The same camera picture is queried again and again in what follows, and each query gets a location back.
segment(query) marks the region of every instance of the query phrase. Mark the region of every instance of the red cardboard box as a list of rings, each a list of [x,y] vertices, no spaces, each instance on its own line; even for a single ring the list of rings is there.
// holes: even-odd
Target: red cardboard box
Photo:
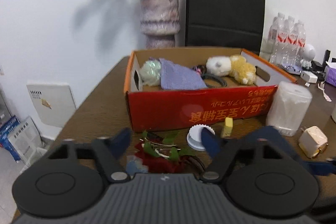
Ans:
[[[255,85],[239,85],[224,77],[227,87],[201,90],[162,90],[143,85],[140,67],[149,58],[164,58],[186,67],[205,65],[209,57],[243,55],[257,67]],[[173,130],[195,124],[214,124],[266,114],[277,85],[296,79],[252,52],[240,48],[180,47],[132,52],[127,65],[124,95],[135,132]]]

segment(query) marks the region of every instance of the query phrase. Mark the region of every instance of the white charger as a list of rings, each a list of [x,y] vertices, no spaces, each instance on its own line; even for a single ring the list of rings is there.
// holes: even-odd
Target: white charger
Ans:
[[[311,71],[302,71],[301,78],[305,80],[307,83],[315,84],[317,82],[317,76],[313,74]]]

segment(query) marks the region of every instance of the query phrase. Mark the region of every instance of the white electrical panel cover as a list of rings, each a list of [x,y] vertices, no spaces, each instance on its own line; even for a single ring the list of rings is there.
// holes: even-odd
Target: white electrical panel cover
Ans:
[[[45,124],[63,127],[76,111],[68,85],[27,84],[29,96]]]

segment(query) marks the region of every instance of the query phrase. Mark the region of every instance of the plush toy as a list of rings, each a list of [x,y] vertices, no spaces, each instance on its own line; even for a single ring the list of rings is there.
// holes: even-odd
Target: plush toy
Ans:
[[[206,64],[207,71],[217,76],[231,76],[241,85],[252,85],[256,68],[246,62],[241,55],[210,57]]]

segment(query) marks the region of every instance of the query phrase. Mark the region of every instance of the white logo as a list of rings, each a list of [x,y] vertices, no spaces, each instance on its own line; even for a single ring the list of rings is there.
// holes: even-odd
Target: white logo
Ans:
[[[166,180],[169,180],[170,177],[168,177],[168,176],[164,176],[164,177],[161,177],[160,179],[163,180],[163,181],[166,181]]]

